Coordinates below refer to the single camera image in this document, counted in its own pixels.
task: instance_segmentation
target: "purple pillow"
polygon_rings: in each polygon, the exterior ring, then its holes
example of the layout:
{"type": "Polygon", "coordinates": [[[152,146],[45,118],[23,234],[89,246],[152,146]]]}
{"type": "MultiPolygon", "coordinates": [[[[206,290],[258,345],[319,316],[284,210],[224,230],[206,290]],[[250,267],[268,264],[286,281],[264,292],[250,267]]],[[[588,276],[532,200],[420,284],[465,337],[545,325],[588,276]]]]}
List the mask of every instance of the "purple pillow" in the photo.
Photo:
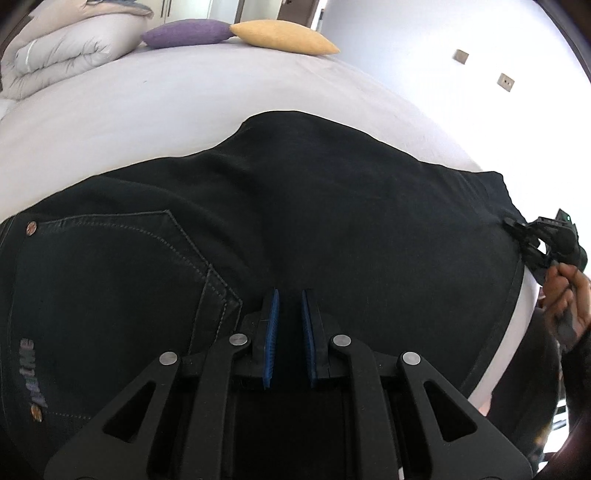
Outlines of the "purple pillow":
{"type": "Polygon", "coordinates": [[[142,35],[142,40],[152,48],[167,48],[220,43],[233,36],[230,24],[209,18],[189,18],[153,28],[142,35]]]}

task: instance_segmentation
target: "white cabinet door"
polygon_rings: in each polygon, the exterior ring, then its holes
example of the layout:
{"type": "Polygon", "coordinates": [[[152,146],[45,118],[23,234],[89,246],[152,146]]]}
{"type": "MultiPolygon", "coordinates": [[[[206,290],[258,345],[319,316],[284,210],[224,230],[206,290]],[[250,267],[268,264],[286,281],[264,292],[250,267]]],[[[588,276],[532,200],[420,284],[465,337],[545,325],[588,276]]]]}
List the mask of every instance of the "white cabinet door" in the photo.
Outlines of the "white cabinet door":
{"type": "Polygon", "coordinates": [[[148,30],[164,23],[168,0],[138,0],[138,3],[147,5],[154,12],[154,16],[148,20],[148,30]]]}
{"type": "Polygon", "coordinates": [[[168,0],[166,21],[184,20],[185,18],[207,18],[211,0],[168,0]]]}

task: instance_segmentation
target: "yellow pillow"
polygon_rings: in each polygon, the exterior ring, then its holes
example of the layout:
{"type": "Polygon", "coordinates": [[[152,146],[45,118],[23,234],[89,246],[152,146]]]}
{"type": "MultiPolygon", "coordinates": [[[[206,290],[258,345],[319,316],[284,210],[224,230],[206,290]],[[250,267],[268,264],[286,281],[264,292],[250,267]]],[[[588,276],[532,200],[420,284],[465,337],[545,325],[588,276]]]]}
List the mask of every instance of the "yellow pillow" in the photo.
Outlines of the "yellow pillow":
{"type": "Polygon", "coordinates": [[[230,30],[255,47],[305,55],[329,55],[340,52],[318,32],[284,20],[251,20],[231,25],[230,30]]]}

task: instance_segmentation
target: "human hand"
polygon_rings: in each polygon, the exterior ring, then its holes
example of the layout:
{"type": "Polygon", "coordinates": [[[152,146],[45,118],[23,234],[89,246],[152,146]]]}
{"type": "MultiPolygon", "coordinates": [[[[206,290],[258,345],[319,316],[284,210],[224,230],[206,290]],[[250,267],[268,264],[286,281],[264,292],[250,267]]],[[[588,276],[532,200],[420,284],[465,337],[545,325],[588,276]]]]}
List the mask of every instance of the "human hand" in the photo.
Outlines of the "human hand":
{"type": "Polygon", "coordinates": [[[574,265],[552,266],[544,283],[544,318],[546,328],[558,338],[557,319],[567,308],[573,314],[573,330],[578,341],[591,324],[591,283],[574,265]]]}

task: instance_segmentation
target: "bed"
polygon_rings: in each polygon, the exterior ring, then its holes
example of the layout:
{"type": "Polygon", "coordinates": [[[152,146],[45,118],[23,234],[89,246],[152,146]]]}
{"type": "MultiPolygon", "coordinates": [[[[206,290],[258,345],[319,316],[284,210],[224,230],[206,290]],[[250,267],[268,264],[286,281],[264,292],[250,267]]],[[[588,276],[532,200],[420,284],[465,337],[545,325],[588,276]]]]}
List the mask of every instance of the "bed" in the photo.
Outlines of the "bed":
{"type": "MultiPolygon", "coordinates": [[[[271,110],[311,113],[421,161],[480,171],[414,105],[337,60],[239,41],[139,48],[9,106],[0,120],[0,221],[92,175],[210,148],[271,110]]],[[[501,346],[470,396],[475,406],[517,349],[537,290],[526,271],[501,346]]]]}

